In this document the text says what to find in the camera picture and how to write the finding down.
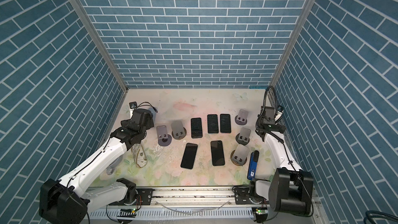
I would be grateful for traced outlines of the teal case phone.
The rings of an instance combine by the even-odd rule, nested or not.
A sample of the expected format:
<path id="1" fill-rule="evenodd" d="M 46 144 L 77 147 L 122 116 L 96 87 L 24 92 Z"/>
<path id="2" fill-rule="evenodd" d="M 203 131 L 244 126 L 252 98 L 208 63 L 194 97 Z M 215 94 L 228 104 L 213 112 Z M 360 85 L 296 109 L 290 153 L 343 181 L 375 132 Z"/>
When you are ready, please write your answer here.
<path id="1" fill-rule="evenodd" d="M 208 134 L 219 133 L 218 115 L 209 114 L 207 115 L 207 130 Z"/>

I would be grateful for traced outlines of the black phone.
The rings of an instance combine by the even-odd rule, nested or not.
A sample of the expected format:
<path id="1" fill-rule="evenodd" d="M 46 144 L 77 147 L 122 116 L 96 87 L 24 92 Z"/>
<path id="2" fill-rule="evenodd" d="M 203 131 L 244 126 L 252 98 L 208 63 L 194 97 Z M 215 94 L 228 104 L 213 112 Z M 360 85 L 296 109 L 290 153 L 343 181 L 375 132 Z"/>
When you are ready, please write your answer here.
<path id="1" fill-rule="evenodd" d="M 191 137 L 193 139 L 200 139 L 203 137 L 202 119 L 201 118 L 192 118 L 191 119 Z"/>
<path id="2" fill-rule="evenodd" d="M 193 169 L 197 150 L 198 150 L 198 144 L 193 144 L 193 143 L 186 144 L 182 161 L 180 164 L 181 168 L 190 169 L 190 170 Z"/>

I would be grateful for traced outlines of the purple case phone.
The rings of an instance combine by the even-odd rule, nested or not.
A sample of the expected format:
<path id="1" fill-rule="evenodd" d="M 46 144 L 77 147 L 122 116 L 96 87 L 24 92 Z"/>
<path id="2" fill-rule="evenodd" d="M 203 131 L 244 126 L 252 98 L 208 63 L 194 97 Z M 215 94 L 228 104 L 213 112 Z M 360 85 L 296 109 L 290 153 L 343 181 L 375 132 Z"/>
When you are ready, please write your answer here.
<path id="1" fill-rule="evenodd" d="M 224 166 L 225 158 L 224 158 L 222 141 L 211 141 L 210 147 L 211 147 L 212 165 L 215 167 Z"/>

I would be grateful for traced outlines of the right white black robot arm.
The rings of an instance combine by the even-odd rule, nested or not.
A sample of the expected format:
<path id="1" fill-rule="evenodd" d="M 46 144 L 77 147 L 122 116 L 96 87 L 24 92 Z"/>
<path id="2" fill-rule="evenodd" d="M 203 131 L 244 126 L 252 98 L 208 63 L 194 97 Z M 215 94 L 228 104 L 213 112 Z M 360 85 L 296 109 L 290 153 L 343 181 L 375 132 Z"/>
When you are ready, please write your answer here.
<path id="1" fill-rule="evenodd" d="M 249 151 L 247 146 L 249 129 L 241 129 L 236 136 L 238 146 L 231 153 L 231 161 L 236 166 L 249 163 L 247 173 L 249 184 L 232 187 L 235 203 L 257 204 L 254 213 L 257 223 L 271 220 L 270 211 L 298 217 L 311 217 L 314 213 L 312 202 L 314 179 L 310 172 L 301 168 L 287 147 L 284 136 L 286 127 L 280 123 L 283 113 L 284 108 L 277 103 L 274 87 L 268 86 L 256 120 L 255 133 L 267 145 L 274 157 L 276 170 L 272 179 L 256 178 L 260 153 L 257 150 Z"/>

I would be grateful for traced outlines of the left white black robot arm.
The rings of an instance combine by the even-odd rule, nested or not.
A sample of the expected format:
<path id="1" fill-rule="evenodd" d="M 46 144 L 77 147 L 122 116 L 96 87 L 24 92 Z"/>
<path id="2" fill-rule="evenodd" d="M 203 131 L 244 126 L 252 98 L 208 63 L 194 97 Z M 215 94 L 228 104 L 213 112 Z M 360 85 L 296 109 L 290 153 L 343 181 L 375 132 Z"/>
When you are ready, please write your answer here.
<path id="1" fill-rule="evenodd" d="M 79 224 L 89 214 L 114 202 L 139 203 L 136 184 L 119 178 L 113 184 L 87 192 L 93 181 L 134 145 L 140 144 L 154 127 L 155 107 L 130 103 L 131 117 L 121 121 L 109 139 L 88 159 L 58 180 L 48 179 L 40 188 L 39 216 L 52 224 Z"/>

